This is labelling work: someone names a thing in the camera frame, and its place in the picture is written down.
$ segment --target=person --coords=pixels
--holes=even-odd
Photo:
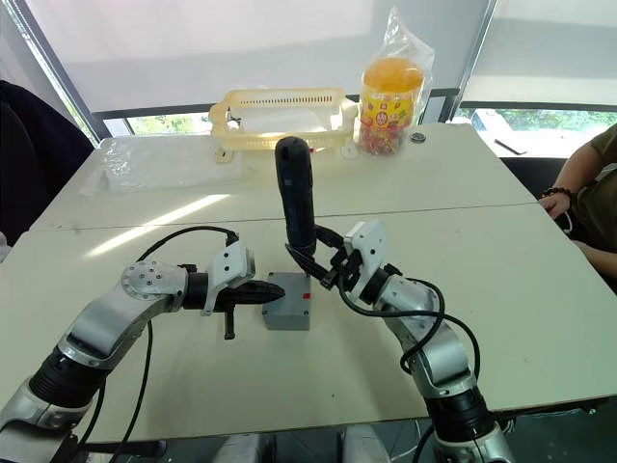
[[[540,204],[552,219],[570,221],[570,237],[617,288],[617,169],[596,180],[617,163],[617,123],[574,152]]]

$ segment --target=clear plastic sheet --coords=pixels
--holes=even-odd
[[[87,196],[193,186],[242,177],[242,156],[217,163],[219,144],[204,135],[120,137],[103,141]]]

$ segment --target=small round object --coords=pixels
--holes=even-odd
[[[414,132],[409,139],[414,143],[424,143],[426,141],[426,135],[420,132]]]

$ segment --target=plastic basket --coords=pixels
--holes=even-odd
[[[248,119],[257,112],[263,115],[288,108],[310,110],[323,129],[263,132],[248,128]],[[304,139],[311,148],[342,148],[353,136],[357,115],[357,104],[335,88],[238,90],[227,93],[209,112],[211,133],[224,150],[273,150],[281,138],[290,135]]]

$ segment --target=person's hand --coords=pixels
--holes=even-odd
[[[539,203],[549,213],[551,219],[556,219],[570,208],[570,197],[565,193],[553,193],[541,198]]]

